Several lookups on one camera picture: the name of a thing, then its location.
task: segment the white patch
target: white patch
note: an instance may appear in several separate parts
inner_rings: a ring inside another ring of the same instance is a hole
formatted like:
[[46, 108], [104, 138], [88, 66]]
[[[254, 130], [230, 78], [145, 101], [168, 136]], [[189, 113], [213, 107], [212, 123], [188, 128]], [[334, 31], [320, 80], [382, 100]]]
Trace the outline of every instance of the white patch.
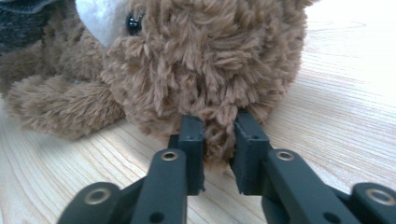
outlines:
[[123, 34], [128, 0], [76, 0], [76, 7], [82, 22], [105, 47]]

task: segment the table surface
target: table surface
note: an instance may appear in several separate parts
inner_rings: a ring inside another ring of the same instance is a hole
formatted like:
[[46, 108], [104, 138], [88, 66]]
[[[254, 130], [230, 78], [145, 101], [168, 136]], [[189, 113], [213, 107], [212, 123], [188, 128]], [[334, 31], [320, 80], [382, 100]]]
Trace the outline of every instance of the table surface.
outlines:
[[[307, 14], [302, 69], [265, 126], [272, 145], [341, 191], [396, 189], [396, 13], [386, 1], [332, 0]], [[75, 142], [21, 131], [0, 107], [0, 223], [55, 223], [78, 191], [124, 188], [164, 148], [126, 120]], [[229, 170], [206, 172], [205, 186], [189, 197], [188, 223], [265, 223], [260, 197], [239, 195]]]

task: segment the brown teddy bear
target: brown teddy bear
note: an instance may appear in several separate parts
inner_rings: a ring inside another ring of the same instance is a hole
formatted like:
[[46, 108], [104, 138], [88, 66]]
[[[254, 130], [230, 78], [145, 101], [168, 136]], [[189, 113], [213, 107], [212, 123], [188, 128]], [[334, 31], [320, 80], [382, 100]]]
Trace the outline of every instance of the brown teddy bear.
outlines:
[[295, 79], [312, 0], [123, 2], [117, 32], [98, 29], [86, 6], [57, 3], [42, 41], [0, 58], [7, 112], [69, 139], [125, 116], [164, 137], [194, 115], [205, 123], [205, 161], [226, 164], [238, 108], [265, 121]]

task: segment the wooden surface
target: wooden surface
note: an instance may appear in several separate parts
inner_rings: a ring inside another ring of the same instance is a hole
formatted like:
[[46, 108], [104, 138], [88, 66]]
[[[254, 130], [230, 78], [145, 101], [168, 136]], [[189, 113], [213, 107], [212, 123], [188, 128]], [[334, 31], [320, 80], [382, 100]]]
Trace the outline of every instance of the wooden surface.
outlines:
[[[300, 153], [344, 192], [367, 181], [396, 189], [396, 14], [391, 1], [364, 2], [307, 10], [302, 70], [265, 128], [273, 146]], [[125, 120], [77, 142], [24, 132], [3, 106], [0, 223], [55, 223], [80, 189], [124, 188], [164, 148]], [[230, 171], [207, 173], [205, 186], [189, 198], [189, 223], [263, 223], [260, 198], [240, 196]]]

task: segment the black button eye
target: black button eye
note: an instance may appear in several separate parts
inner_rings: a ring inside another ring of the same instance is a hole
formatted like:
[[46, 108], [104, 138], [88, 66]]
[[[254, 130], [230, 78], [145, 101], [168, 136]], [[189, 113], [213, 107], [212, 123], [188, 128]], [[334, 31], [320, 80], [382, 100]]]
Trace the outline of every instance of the black button eye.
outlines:
[[144, 15], [140, 15], [138, 19], [134, 18], [134, 14], [130, 13], [126, 18], [126, 28], [129, 35], [137, 35], [142, 30], [142, 18]]

